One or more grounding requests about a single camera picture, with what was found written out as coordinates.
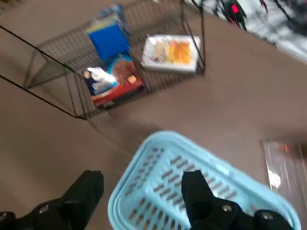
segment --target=wire rack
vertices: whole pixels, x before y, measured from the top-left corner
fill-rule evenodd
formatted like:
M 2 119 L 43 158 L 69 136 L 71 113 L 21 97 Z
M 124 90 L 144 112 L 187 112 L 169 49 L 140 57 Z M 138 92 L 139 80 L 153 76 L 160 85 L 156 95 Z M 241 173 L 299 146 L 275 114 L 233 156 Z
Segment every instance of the wire rack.
M 136 0 L 124 6 L 124 14 L 130 33 L 131 56 L 144 82 L 144 89 L 132 97 L 121 98 L 116 105 L 141 98 L 184 80 L 203 76 L 205 71 L 203 7 L 191 7 L 184 4 L 182 0 Z M 198 24 L 200 34 L 198 36 L 202 39 L 202 49 L 199 50 L 200 57 L 195 74 L 144 71 L 140 65 L 140 60 L 142 59 L 142 50 L 147 35 L 193 35 L 189 22 L 197 19 L 200 19 Z M 82 113 L 87 118 L 105 110 L 105 108 L 94 106 L 81 76 L 81 72 L 87 67 L 101 64 L 95 48 L 85 32 L 90 23 L 86 22 L 40 44 L 38 48 L 42 52 L 35 51 L 33 53 L 24 81 L 25 88 L 33 88 L 65 76 L 70 85 L 69 90 L 72 100 L 79 100 Z M 58 60 L 62 65 L 46 57 L 45 53 Z

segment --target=food package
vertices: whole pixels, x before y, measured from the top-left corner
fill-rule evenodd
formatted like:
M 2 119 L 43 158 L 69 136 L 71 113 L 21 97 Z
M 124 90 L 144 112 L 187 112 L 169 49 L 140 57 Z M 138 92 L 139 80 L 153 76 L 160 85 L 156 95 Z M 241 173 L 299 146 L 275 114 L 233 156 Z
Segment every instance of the food package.
M 120 4 L 101 10 L 86 31 L 101 60 L 130 49 L 124 11 Z
M 97 107 L 114 106 L 125 96 L 143 88 L 143 82 L 128 53 L 119 54 L 102 66 L 87 68 L 83 76 Z
M 145 69 L 195 72 L 198 60 L 199 37 L 186 35 L 154 35 L 146 39 L 142 56 Z

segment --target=brown floor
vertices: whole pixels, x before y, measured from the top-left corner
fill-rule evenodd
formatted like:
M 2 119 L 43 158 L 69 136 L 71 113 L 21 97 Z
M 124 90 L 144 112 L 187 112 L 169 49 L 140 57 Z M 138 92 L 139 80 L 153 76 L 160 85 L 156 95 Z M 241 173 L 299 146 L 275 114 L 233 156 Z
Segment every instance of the brown floor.
M 106 5 L 28 0 L 2 15 L 0 23 L 38 44 L 89 20 Z M 140 142 L 160 129 L 191 138 L 267 183 L 260 141 L 307 131 L 307 67 L 212 16 L 206 17 L 205 27 L 204 78 L 95 117 L 91 122 L 98 132 L 0 81 L 0 210 L 23 215 L 60 196 L 83 170 L 97 169 L 104 173 L 106 190 L 88 229 L 109 226 L 111 191 Z M 0 74 L 21 83 L 30 50 L 3 32 L 0 37 Z M 58 102 L 63 94 L 54 85 L 36 92 Z

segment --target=shopping basket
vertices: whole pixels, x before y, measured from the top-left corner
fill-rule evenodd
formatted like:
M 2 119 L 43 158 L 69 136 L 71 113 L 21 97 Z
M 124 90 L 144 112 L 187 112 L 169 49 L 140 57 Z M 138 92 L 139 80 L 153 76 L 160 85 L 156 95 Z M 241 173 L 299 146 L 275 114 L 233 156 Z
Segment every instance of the shopping basket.
M 296 212 L 280 195 L 172 131 L 150 135 L 136 152 L 108 203 L 112 227 L 189 229 L 181 177 L 193 170 L 201 170 L 215 196 L 238 203 L 245 213 L 276 211 L 294 230 L 301 230 Z

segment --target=metal bolt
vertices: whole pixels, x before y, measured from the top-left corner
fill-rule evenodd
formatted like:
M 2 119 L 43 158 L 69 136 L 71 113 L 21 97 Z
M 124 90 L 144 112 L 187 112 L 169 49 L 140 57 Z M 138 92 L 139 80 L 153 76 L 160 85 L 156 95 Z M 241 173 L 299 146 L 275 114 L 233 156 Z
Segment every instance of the metal bolt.
M 3 221 L 5 218 L 6 218 L 6 213 L 3 213 L 3 214 L 0 216 L 0 222 Z
M 269 213 L 269 212 L 264 212 L 264 213 L 262 214 L 262 216 L 263 216 L 263 218 L 265 218 L 265 219 L 273 219 L 272 214 Z
M 225 212 L 231 212 L 231 211 L 232 211 L 232 208 L 231 208 L 231 206 L 229 206 L 229 205 L 223 205 L 223 206 L 222 206 L 222 209 L 223 209 Z
M 39 210 L 39 214 L 48 211 L 48 209 L 49 209 L 49 205 L 46 205 L 45 207 L 42 207 L 42 208 Z

